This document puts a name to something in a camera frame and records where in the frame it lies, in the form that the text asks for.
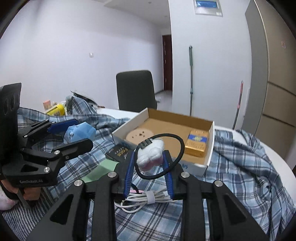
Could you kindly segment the person's left hand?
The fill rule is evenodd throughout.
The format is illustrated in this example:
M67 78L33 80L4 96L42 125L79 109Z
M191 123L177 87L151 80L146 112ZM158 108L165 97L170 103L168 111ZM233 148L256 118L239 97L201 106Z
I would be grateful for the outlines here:
M17 204L19 189L13 187L8 180L1 180L1 211L9 210ZM26 201L37 201L41 195L41 187L25 188L23 198Z

